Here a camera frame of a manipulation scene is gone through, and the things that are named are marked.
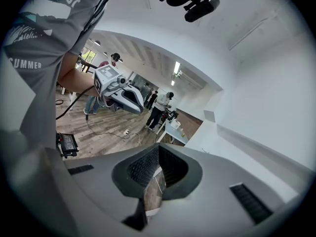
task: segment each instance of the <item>white table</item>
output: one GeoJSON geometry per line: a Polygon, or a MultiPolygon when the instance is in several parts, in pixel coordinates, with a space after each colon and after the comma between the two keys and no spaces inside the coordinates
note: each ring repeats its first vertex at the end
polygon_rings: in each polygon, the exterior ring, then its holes
{"type": "Polygon", "coordinates": [[[171,143],[174,142],[174,140],[178,140],[180,142],[182,142],[183,144],[187,144],[187,142],[189,141],[187,136],[185,135],[184,137],[182,137],[182,132],[180,131],[180,128],[178,129],[174,129],[171,124],[169,123],[168,120],[166,120],[162,126],[160,127],[160,129],[158,130],[157,134],[160,132],[160,130],[162,129],[162,127],[165,126],[164,132],[163,134],[160,136],[160,138],[158,139],[158,143],[163,139],[163,137],[167,134],[169,134],[172,137],[172,141],[171,143]]]}

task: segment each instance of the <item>gray t-shirt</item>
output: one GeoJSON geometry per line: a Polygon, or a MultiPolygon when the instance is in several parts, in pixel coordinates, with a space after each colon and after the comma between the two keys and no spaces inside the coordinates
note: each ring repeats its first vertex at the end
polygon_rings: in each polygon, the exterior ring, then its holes
{"type": "Polygon", "coordinates": [[[21,132],[55,148],[56,81],[65,53],[79,55],[93,27],[80,36],[100,0],[28,0],[2,47],[36,96],[21,132]]]}

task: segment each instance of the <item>black pants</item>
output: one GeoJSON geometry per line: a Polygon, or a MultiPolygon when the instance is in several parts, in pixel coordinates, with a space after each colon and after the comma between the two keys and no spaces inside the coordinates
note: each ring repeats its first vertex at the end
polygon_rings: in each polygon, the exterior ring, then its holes
{"type": "Polygon", "coordinates": [[[148,104],[148,99],[150,98],[150,95],[146,97],[146,100],[144,102],[144,106],[148,104]]]}
{"type": "Polygon", "coordinates": [[[153,101],[152,101],[152,102],[151,102],[151,101],[148,102],[148,104],[147,104],[147,109],[150,110],[150,109],[152,108],[152,106],[153,106],[153,103],[154,103],[153,101]]]}
{"type": "Polygon", "coordinates": [[[154,127],[158,124],[159,119],[161,118],[162,111],[159,110],[157,107],[153,108],[152,114],[150,115],[149,119],[147,120],[146,125],[150,125],[150,122],[154,120],[150,126],[151,129],[154,129],[154,127]]]}

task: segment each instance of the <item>camera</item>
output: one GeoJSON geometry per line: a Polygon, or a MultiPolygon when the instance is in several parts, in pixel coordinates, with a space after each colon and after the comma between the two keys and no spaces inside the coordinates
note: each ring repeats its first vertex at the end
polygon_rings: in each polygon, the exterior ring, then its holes
{"type": "Polygon", "coordinates": [[[192,0],[189,5],[184,6],[184,9],[187,11],[184,17],[187,22],[192,23],[213,12],[219,3],[219,0],[192,0]]]}
{"type": "Polygon", "coordinates": [[[122,88],[126,85],[126,78],[125,76],[119,76],[118,77],[118,83],[119,83],[119,86],[122,88]]]}

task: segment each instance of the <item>jeans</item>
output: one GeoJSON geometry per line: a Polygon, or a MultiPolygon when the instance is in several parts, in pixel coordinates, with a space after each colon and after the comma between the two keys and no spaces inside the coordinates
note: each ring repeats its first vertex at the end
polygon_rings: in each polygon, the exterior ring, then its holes
{"type": "Polygon", "coordinates": [[[92,96],[88,96],[88,100],[87,100],[87,103],[85,105],[85,111],[87,113],[90,113],[91,104],[92,104],[94,99],[95,99],[95,101],[94,101],[94,105],[92,107],[92,113],[97,113],[98,108],[100,107],[100,105],[98,103],[97,98],[96,97],[92,97],[92,96]]]}
{"type": "Polygon", "coordinates": [[[154,102],[148,102],[148,104],[147,104],[147,109],[148,109],[148,110],[150,110],[150,109],[152,108],[153,103],[154,103],[154,102]]]}
{"type": "Polygon", "coordinates": [[[147,95],[147,97],[146,97],[146,100],[145,100],[145,102],[144,102],[144,106],[145,105],[148,105],[148,99],[150,98],[150,95],[147,95]]]}
{"type": "Polygon", "coordinates": [[[154,120],[149,127],[150,129],[154,129],[154,127],[158,124],[159,119],[161,118],[161,115],[162,115],[162,111],[159,110],[157,107],[154,107],[152,114],[150,115],[149,119],[147,120],[146,125],[150,125],[150,122],[152,120],[154,120]]]}

